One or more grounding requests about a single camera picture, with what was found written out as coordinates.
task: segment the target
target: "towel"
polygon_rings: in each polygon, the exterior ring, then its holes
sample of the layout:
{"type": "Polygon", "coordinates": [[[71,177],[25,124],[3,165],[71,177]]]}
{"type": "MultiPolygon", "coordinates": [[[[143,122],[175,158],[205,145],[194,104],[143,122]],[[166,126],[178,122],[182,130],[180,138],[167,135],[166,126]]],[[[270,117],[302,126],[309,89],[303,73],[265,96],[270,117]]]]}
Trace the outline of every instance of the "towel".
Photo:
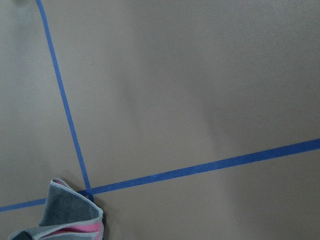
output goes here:
{"type": "Polygon", "coordinates": [[[8,240],[101,240],[102,220],[101,208],[54,178],[39,225],[16,231],[8,240]]]}

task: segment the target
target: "cloth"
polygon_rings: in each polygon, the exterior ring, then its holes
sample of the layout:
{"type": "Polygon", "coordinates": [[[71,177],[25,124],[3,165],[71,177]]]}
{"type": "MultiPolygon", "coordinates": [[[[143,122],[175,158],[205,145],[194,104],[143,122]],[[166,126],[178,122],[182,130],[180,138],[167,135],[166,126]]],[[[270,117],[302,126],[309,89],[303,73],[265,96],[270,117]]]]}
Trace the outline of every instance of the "cloth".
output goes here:
{"type": "Polygon", "coordinates": [[[101,208],[63,180],[54,178],[39,225],[19,230],[8,240],[101,240],[102,220],[101,208]]]}

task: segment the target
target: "blue tape line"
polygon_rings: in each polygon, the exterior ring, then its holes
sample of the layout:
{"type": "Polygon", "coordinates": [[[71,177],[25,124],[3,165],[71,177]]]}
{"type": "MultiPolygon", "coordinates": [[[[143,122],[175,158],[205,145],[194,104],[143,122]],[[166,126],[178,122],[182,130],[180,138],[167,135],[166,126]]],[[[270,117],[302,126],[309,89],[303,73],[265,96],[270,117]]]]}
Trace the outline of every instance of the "blue tape line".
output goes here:
{"type": "Polygon", "coordinates": [[[238,165],[249,164],[253,162],[259,162],[263,160],[274,159],[278,157],[284,157],[288,155],[308,152],[312,150],[320,149],[320,138],[310,141],[305,141],[288,146],[282,146],[265,151],[255,152],[247,155],[231,157],[219,161],[213,161],[205,164],[195,165],[191,167],[181,168],[178,170],[167,171],[155,175],[139,177],[127,181],[117,182],[109,185],[98,186],[91,189],[92,194],[101,194],[111,192],[114,190],[131,188],[134,186],[150,184],[154,182],[180,178],[193,174],[199,174],[218,169],[230,168],[238,165]]]}
{"type": "Polygon", "coordinates": [[[26,201],[22,203],[17,203],[9,206],[2,206],[0,207],[0,212],[6,212],[10,210],[15,210],[15,209],[22,209],[22,208],[28,208],[28,207],[33,207],[37,205],[42,205],[46,203],[46,199],[37,199],[37,200],[32,200],[32,201],[26,201]]]}
{"type": "MultiPolygon", "coordinates": [[[[82,156],[82,153],[81,153],[80,145],[79,145],[79,142],[78,142],[75,125],[74,125],[74,122],[72,120],[72,116],[71,116],[71,112],[70,112],[70,108],[69,108],[69,104],[68,104],[68,100],[67,100],[64,84],[63,84],[62,77],[61,77],[61,74],[60,74],[60,69],[59,69],[59,65],[58,65],[58,61],[57,61],[57,57],[56,57],[56,53],[55,53],[55,49],[54,49],[54,44],[52,42],[52,38],[51,38],[50,30],[49,30],[49,25],[48,25],[45,9],[44,9],[44,6],[42,5],[41,0],[36,0],[36,3],[38,5],[38,8],[39,8],[39,11],[40,11],[40,14],[41,14],[46,40],[47,40],[47,43],[48,43],[48,46],[49,46],[51,59],[52,59],[52,63],[53,63],[53,67],[54,67],[54,71],[55,71],[55,75],[56,75],[56,79],[57,79],[57,82],[58,82],[58,86],[59,86],[59,90],[60,90],[60,94],[61,94],[61,98],[62,98],[62,102],[63,102],[63,107],[64,107],[64,110],[65,110],[65,115],[66,115],[66,118],[67,118],[67,121],[68,121],[68,124],[69,124],[72,140],[73,140],[75,151],[76,151],[76,155],[78,157],[78,161],[79,161],[79,164],[80,164],[80,168],[81,168],[81,172],[82,172],[85,188],[87,189],[87,191],[90,192],[91,186],[90,186],[90,182],[89,182],[89,178],[88,178],[85,162],[84,162],[84,159],[83,159],[83,156],[82,156]]],[[[94,200],[93,195],[91,193],[88,194],[88,197],[89,197],[89,199],[91,201],[94,200]]]]}

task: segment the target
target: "gray towel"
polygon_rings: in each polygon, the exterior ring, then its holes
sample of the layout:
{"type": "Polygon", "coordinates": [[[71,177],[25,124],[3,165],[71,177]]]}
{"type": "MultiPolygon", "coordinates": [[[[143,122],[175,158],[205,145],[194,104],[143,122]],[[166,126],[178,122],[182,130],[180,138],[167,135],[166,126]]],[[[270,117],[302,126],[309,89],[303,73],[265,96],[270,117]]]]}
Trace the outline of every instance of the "gray towel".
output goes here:
{"type": "Polygon", "coordinates": [[[50,182],[39,226],[22,229],[8,240],[101,240],[103,211],[63,180],[50,182]]]}

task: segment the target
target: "blue painter's tape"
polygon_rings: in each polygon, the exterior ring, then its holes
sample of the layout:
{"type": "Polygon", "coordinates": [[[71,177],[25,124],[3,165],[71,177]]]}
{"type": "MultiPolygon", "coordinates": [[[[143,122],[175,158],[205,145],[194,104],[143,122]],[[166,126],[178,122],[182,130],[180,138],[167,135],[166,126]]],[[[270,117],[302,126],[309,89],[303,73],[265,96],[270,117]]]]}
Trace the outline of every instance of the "blue painter's tape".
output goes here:
{"type": "Polygon", "coordinates": [[[15,210],[15,209],[23,209],[23,208],[28,208],[28,207],[33,207],[37,205],[42,205],[46,203],[46,199],[37,199],[37,200],[32,200],[32,201],[26,201],[22,203],[17,203],[9,206],[2,206],[0,207],[0,212],[6,212],[10,210],[15,210]]]}
{"type": "Polygon", "coordinates": [[[167,171],[155,175],[139,177],[127,181],[117,182],[109,185],[98,186],[91,189],[92,194],[101,194],[114,190],[131,188],[134,186],[150,184],[154,182],[180,178],[193,174],[199,174],[218,169],[230,168],[238,165],[259,162],[263,160],[270,160],[274,158],[284,157],[293,154],[304,153],[312,150],[320,149],[320,138],[305,142],[300,142],[288,146],[282,146],[265,151],[255,152],[247,155],[231,157],[219,161],[213,161],[200,165],[181,168],[173,171],[167,171]]]}
{"type": "Polygon", "coordinates": [[[64,84],[63,84],[62,77],[61,77],[61,74],[60,74],[60,69],[59,69],[59,65],[58,65],[58,61],[57,61],[57,57],[56,57],[56,53],[55,53],[55,49],[54,49],[54,44],[52,42],[52,38],[51,38],[50,30],[49,30],[49,25],[48,25],[45,9],[44,9],[44,6],[42,5],[41,0],[36,0],[36,3],[38,5],[39,11],[40,11],[40,15],[41,15],[41,18],[42,18],[42,23],[43,23],[43,28],[44,28],[44,31],[45,31],[46,40],[47,40],[47,43],[48,43],[48,46],[49,46],[51,59],[52,59],[52,63],[53,63],[53,67],[54,67],[54,71],[55,71],[55,75],[56,75],[56,79],[57,79],[57,82],[58,82],[58,86],[59,86],[59,90],[60,90],[60,94],[61,94],[61,98],[62,98],[62,102],[63,102],[63,107],[64,107],[64,110],[65,110],[65,115],[66,115],[66,118],[67,118],[67,121],[68,121],[68,124],[69,124],[72,140],[73,140],[75,151],[76,151],[76,155],[78,157],[78,161],[79,161],[79,164],[80,164],[80,168],[81,168],[81,172],[82,172],[85,188],[89,192],[88,193],[89,199],[91,201],[94,201],[93,195],[90,193],[91,186],[90,186],[90,182],[89,182],[89,178],[88,178],[85,162],[84,162],[84,159],[83,159],[83,156],[82,156],[82,153],[81,153],[80,145],[79,145],[79,142],[78,142],[78,137],[77,137],[75,125],[74,125],[74,122],[73,122],[73,119],[72,119],[72,116],[71,116],[71,112],[70,112],[70,108],[69,108],[69,104],[68,104],[68,100],[67,100],[64,84]]]}

